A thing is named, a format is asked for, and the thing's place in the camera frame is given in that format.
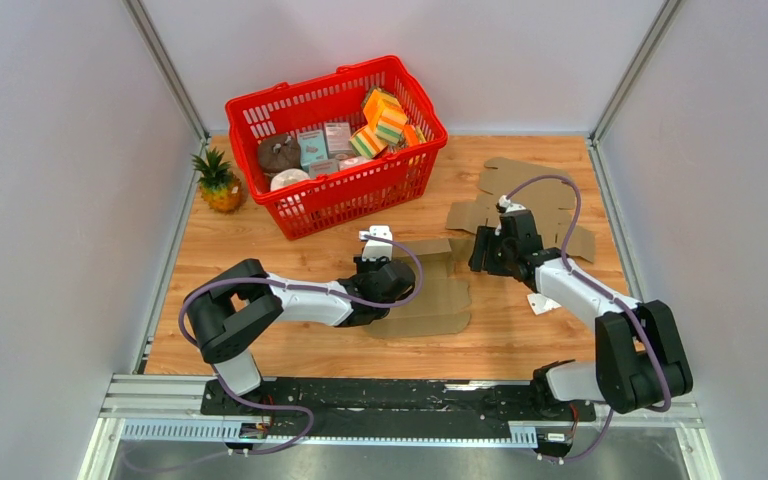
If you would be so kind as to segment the brown cardboard box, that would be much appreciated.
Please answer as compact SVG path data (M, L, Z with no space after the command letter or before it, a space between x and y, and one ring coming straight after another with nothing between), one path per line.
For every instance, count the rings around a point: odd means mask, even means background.
M457 334L471 319L469 283L455 277L455 252L447 238L418 240L406 246L417 255L424 272L419 295L383 319L365 326L379 339Z

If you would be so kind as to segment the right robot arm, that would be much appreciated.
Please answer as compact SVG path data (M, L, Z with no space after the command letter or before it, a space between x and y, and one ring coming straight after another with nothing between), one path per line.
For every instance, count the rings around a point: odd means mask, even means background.
M625 414L665 410L692 391L694 380L670 307L622 295L581 270L557 247L547 248L529 210L503 213L480 226L469 267L512 277L571 312L595 335L592 362L556 361L533 373L530 404L558 417L571 401L605 403Z

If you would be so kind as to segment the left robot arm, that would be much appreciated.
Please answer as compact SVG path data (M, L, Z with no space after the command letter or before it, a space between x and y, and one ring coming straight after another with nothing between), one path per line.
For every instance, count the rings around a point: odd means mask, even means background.
M408 303L423 276L398 259L366 262L357 272L327 283L293 282L246 259L191 292L179 326L227 390L227 401L251 415L264 405L266 390L251 345L275 323L312 322L334 328L367 326Z

